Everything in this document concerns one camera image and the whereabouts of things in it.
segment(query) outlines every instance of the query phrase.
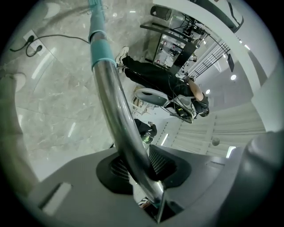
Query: ceiling light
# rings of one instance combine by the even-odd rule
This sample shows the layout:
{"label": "ceiling light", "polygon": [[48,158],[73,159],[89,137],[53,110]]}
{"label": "ceiling light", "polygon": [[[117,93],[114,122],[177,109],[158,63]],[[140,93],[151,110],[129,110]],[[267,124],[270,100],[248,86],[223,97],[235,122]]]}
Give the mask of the ceiling light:
{"label": "ceiling light", "polygon": [[71,134],[72,134],[72,132],[73,132],[73,130],[74,130],[74,128],[75,128],[75,125],[76,125],[76,122],[74,122],[74,123],[72,124],[72,126],[71,126],[71,128],[70,128],[70,131],[69,131],[69,133],[68,133],[68,137],[71,136]]}
{"label": "ceiling light", "polygon": [[54,54],[56,48],[52,48],[48,54],[45,55],[45,57],[41,60],[41,62],[38,64],[37,68],[32,74],[32,79],[35,79],[39,74],[42,74],[45,69],[49,66],[49,64],[52,62],[54,59]]}
{"label": "ceiling light", "polygon": [[245,48],[247,48],[248,50],[250,50],[250,48],[249,48],[247,45],[245,45]]}
{"label": "ceiling light", "polygon": [[168,134],[166,134],[166,136],[165,136],[163,142],[161,143],[161,146],[163,146],[163,144],[164,144],[164,142],[166,141],[166,138],[167,138],[167,137],[168,137]]}
{"label": "ceiling light", "polygon": [[231,76],[231,80],[235,80],[237,78],[236,75]]}
{"label": "ceiling light", "polygon": [[22,119],[23,119],[23,115],[19,114],[18,116],[18,121],[19,121],[19,125],[21,126],[22,124]]}
{"label": "ceiling light", "polygon": [[228,149],[226,158],[229,158],[229,157],[230,157],[232,151],[233,151],[235,148],[236,148],[235,146],[229,146],[229,149]]}

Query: metal pipe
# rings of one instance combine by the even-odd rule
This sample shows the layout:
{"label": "metal pipe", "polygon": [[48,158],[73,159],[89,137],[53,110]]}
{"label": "metal pipe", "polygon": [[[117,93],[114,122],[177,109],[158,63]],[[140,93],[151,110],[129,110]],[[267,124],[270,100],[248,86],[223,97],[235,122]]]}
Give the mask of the metal pipe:
{"label": "metal pipe", "polygon": [[[91,43],[106,39],[102,32],[95,33]],[[144,149],[136,124],[131,116],[126,97],[115,65],[109,60],[100,60],[94,67],[94,79],[99,92],[104,115],[124,164],[133,179],[141,186],[147,198],[159,206],[163,185]]]}

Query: teal pipe section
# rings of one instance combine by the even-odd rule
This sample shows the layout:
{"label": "teal pipe section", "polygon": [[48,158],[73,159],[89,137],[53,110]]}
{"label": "teal pipe section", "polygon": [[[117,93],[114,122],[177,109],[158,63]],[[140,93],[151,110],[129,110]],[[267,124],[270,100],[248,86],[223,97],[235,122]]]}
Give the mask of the teal pipe section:
{"label": "teal pipe section", "polygon": [[103,60],[110,61],[116,67],[116,62],[112,55],[110,45],[107,40],[99,39],[91,43],[91,57],[92,57],[92,68],[94,65]]}
{"label": "teal pipe section", "polygon": [[92,36],[96,32],[101,32],[105,36],[106,32],[104,29],[105,24],[105,16],[103,13],[103,4],[101,0],[88,0],[90,9],[92,11],[91,16],[91,26],[89,32],[89,42],[91,43],[91,69],[93,69],[94,65],[102,60],[107,60],[112,62],[115,66],[115,60],[112,55],[110,45],[105,39],[98,39],[92,41]]}

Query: white chair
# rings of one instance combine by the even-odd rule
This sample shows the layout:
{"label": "white chair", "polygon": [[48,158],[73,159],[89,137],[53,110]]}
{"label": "white chair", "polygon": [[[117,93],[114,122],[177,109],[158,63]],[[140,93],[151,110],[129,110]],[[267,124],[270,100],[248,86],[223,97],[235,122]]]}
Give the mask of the white chair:
{"label": "white chair", "polygon": [[169,100],[165,93],[151,88],[136,90],[135,97],[144,102],[160,106],[168,111],[171,116],[178,117],[190,124],[193,123],[197,116],[197,112],[191,102],[192,97],[186,97],[180,94],[173,100]]}

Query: power outlet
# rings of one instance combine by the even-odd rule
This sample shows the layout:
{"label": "power outlet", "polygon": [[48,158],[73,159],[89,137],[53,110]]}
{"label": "power outlet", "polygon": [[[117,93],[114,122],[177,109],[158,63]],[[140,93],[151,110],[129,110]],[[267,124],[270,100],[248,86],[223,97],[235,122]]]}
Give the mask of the power outlet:
{"label": "power outlet", "polygon": [[[35,39],[37,39],[37,36],[35,35],[33,30],[30,30],[27,34],[24,35],[24,39],[27,41],[28,38],[33,35],[35,37]],[[32,49],[34,49],[36,51],[37,47],[41,45],[43,48],[41,49],[41,51],[37,52],[38,55],[42,55],[45,51],[46,51],[46,47],[44,46],[44,44],[40,41],[40,39],[36,40],[35,42],[32,42],[30,47]]]}

